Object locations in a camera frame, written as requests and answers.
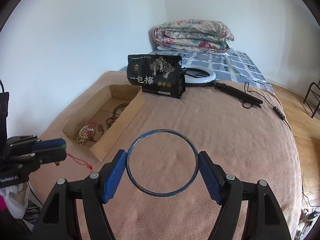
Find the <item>pink blanket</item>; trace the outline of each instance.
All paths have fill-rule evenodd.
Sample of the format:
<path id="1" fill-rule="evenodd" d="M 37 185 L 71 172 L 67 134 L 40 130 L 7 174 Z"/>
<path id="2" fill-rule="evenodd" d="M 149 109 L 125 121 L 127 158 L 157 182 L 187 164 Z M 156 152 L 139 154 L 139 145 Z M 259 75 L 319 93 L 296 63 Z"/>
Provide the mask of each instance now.
<path id="1" fill-rule="evenodd" d="M 227 82 L 238 89 L 243 85 Z M 256 183 L 265 179 L 272 188 L 289 226 L 292 237 L 301 207 L 301 171 L 293 135 L 271 107 L 244 109 L 241 103 L 212 87 L 187 88 L 181 99 L 144 93 L 145 105 L 107 155 L 99 162 L 89 150 L 68 141 L 62 128 L 72 114 L 94 93 L 109 84 L 128 84 L 126 73 L 107 72 L 86 92 L 70 104 L 41 136 L 43 140 L 62 137 L 72 155 L 86 160 L 99 171 L 112 160 L 118 149 L 128 150 L 142 133 L 158 128 L 173 129 L 186 135 L 198 151 L 207 151 L 214 163 L 242 181 Z M 268 100 L 281 105 L 276 97 L 263 93 Z M 168 192 L 185 184 L 195 165 L 188 144 L 175 135 L 156 134 L 138 143 L 130 161 L 132 174 L 147 189 Z M 59 178 L 68 181 L 89 175 L 85 166 L 71 158 L 43 165 L 31 174 L 31 183 L 44 201 Z M 78 201 L 79 223 L 83 239 L 90 239 L 83 206 Z M 234 239 L 240 239 L 246 213 L 243 202 Z M 105 205 L 106 215 L 116 239 L 207 239 L 220 206 L 211 200 L 198 173 L 193 184 L 181 194 L 157 198 L 139 191 L 125 172 L 115 197 Z"/>

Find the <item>wristwatch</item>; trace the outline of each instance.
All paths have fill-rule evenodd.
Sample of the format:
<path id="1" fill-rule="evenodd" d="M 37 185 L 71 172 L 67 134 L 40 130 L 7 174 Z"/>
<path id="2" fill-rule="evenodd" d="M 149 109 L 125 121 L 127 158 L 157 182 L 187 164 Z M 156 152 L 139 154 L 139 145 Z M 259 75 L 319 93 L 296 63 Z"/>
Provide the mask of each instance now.
<path id="1" fill-rule="evenodd" d="M 103 126 L 100 122 L 90 122 L 87 124 L 88 128 L 87 128 L 87 137 L 89 141 L 92 142 L 97 142 L 99 141 L 99 139 L 102 137 L 102 135 L 104 134 L 104 129 Z M 101 136 L 97 139 L 95 138 L 96 133 L 98 132 L 102 132 Z"/>

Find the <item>black snack bag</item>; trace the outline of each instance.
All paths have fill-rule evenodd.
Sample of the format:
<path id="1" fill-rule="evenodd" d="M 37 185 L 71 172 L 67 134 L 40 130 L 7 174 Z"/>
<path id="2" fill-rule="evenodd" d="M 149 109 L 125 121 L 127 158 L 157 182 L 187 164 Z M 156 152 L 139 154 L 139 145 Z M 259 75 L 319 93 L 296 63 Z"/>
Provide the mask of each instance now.
<path id="1" fill-rule="evenodd" d="M 180 98 L 186 90 L 181 61 L 181 56 L 129 55 L 127 77 L 143 91 Z"/>

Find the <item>metal chair leg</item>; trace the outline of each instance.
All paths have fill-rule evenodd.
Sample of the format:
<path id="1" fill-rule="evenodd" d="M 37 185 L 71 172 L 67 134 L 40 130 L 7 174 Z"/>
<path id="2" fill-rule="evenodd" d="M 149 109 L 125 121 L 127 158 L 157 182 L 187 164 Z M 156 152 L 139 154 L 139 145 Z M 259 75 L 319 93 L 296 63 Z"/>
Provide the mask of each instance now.
<path id="1" fill-rule="evenodd" d="M 317 93 L 315 93 L 313 90 L 311 90 L 311 88 L 312 88 L 313 85 L 315 85 L 315 86 L 320 90 L 320 87 L 319 87 L 319 85 L 320 85 L 320 80 L 319 80 L 319 84 L 316 84 L 315 82 L 312 82 L 312 83 L 310 84 L 309 89 L 308 89 L 308 92 L 307 92 L 307 94 L 306 94 L 306 96 L 305 96 L 305 98 L 304 98 L 304 100 L 303 100 L 303 103 L 307 103 L 307 105 L 308 105 L 308 107 L 309 107 L 309 109 L 310 109 L 310 111 L 311 111 L 311 113 L 312 113 L 311 118 L 313 118 L 315 115 L 317 115 L 317 116 L 320 117 L 320 115 L 316 114 L 316 112 L 318 111 L 318 109 L 319 109 L 319 107 L 320 107 L 320 96 L 319 96 Z M 318 100 L 318 104 L 317 104 L 316 106 L 314 106 L 312 103 L 307 102 L 307 98 L 308 98 L 308 96 L 309 96 L 310 91 L 313 93 L 313 95 L 314 95 L 314 96 L 316 97 L 316 99 Z M 310 105 L 312 105 L 313 107 L 315 107 L 315 110 L 314 110 L 314 111 L 312 111 Z"/>
<path id="2" fill-rule="evenodd" d="M 312 85 L 316 85 L 316 83 L 312 82 L 312 83 L 310 84 L 309 89 L 308 89 L 308 92 L 307 92 L 307 94 L 306 94 L 306 97 L 305 97 L 304 100 L 303 100 L 303 103 L 305 103 L 305 102 L 307 101 L 307 98 L 308 98 L 308 96 L 309 96 L 309 93 L 310 93 L 310 90 L 311 90 Z"/>

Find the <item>blue plaid bedsheet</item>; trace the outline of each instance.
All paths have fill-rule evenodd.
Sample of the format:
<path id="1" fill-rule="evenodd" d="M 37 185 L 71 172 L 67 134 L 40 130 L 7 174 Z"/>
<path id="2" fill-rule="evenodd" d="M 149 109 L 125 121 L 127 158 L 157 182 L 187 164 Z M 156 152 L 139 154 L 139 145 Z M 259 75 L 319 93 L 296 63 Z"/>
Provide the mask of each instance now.
<path id="1" fill-rule="evenodd" d="M 231 80 L 239 83 L 249 82 L 250 85 L 274 93 L 258 67 L 246 53 L 230 50 L 228 55 L 200 53 L 192 51 L 154 50 L 150 54 L 180 55 L 183 65 L 196 65 L 212 69 L 218 80 Z"/>

